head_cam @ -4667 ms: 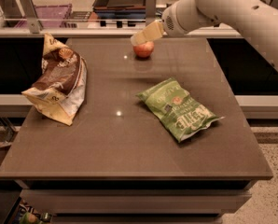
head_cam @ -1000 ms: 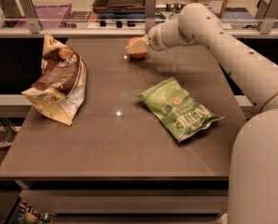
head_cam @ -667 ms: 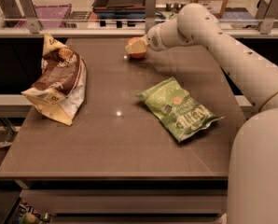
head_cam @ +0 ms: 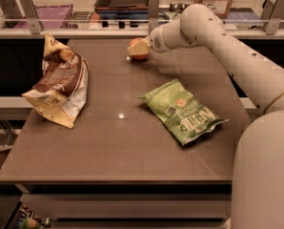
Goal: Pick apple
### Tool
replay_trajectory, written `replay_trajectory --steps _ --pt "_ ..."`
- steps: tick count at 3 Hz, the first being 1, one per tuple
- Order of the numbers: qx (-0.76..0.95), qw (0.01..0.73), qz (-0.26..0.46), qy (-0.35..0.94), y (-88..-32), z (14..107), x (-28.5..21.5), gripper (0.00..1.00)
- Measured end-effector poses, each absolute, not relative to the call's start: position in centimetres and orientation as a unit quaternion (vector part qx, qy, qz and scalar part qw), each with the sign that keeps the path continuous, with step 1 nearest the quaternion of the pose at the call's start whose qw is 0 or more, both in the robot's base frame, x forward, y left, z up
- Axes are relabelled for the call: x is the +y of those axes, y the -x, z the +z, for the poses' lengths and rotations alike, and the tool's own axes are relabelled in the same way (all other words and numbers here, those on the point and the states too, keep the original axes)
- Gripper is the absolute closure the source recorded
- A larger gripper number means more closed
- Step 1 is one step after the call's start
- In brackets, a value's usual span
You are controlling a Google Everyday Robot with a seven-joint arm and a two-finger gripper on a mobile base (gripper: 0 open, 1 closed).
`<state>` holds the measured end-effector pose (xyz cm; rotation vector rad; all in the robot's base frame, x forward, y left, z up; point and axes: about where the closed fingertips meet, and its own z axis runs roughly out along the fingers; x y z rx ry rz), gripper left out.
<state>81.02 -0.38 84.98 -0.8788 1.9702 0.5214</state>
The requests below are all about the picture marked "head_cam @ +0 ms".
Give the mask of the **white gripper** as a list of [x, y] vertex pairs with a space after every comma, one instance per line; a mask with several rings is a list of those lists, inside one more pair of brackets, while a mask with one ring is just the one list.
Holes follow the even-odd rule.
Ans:
[[156, 52], [167, 52], [171, 44], [172, 24], [167, 23], [153, 29], [149, 37], [134, 38], [127, 47], [130, 56], [148, 55], [151, 48]]

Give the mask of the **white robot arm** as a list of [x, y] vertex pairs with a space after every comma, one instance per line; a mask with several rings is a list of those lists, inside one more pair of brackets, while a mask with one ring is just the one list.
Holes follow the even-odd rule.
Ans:
[[209, 49], [258, 107], [259, 118], [244, 131], [235, 153], [232, 229], [284, 229], [284, 69], [228, 34], [201, 4], [155, 28], [128, 53], [189, 46]]

